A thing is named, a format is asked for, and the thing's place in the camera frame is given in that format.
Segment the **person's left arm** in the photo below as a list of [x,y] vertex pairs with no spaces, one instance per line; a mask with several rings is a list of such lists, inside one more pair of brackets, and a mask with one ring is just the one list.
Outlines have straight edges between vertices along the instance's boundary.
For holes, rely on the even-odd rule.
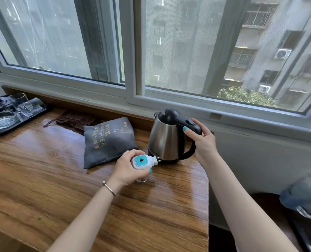
[[[135,170],[130,163],[132,157],[143,154],[144,151],[134,149],[125,152],[117,160],[115,169],[107,181],[107,186],[116,195],[123,186],[151,172],[151,169]],[[113,198],[114,195],[108,188],[101,187],[47,252],[89,252]]]

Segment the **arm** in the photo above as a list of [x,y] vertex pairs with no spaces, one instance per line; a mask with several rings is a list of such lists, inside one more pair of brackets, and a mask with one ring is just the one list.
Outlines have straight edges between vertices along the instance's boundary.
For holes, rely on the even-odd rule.
[[297,251],[287,236],[246,192],[218,154],[215,136],[205,125],[195,119],[193,121],[200,125],[204,136],[187,127],[184,127],[184,132],[195,141],[197,160],[206,171],[240,252]]
[[[131,166],[131,158],[143,154],[143,151],[134,149],[125,152],[117,160],[115,169],[107,181],[108,187],[116,195],[123,186],[150,173],[151,169],[140,171]],[[89,252],[113,198],[114,195],[106,187],[101,187],[47,252]]]

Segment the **hand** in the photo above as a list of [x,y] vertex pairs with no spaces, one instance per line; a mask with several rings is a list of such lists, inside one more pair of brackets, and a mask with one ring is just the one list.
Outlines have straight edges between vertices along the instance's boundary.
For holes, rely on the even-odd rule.
[[151,169],[136,170],[131,165],[131,158],[144,155],[145,152],[137,149],[126,151],[116,162],[114,172],[107,181],[107,185],[117,194],[126,185],[131,184],[136,179],[147,176]]
[[204,124],[202,124],[198,120],[192,118],[192,121],[197,123],[201,127],[203,135],[199,135],[193,132],[188,127],[184,127],[183,132],[193,141],[195,141],[196,158],[199,161],[200,165],[205,168],[207,166],[208,159],[210,160],[211,158],[218,156],[215,136]]

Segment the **person's right arm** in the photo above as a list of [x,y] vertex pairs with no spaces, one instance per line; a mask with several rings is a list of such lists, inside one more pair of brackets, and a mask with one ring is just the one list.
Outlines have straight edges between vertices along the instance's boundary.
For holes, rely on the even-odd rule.
[[242,187],[218,154],[215,136],[196,119],[204,135],[187,127],[185,134],[196,144],[196,158],[206,171],[210,185],[240,252],[298,251],[287,236]]

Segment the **person's left hand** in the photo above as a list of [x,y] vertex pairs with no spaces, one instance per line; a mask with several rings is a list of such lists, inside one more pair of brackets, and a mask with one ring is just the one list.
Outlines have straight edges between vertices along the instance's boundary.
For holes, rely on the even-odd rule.
[[107,181],[107,185],[115,194],[117,194],[123,186],[129,185],[136,179],[143,178],[151,172],[151,169],[136,170],[131,165],[131,158],[144,154],[145,152],[141,150],[128,150],[117,160],[114,172]]

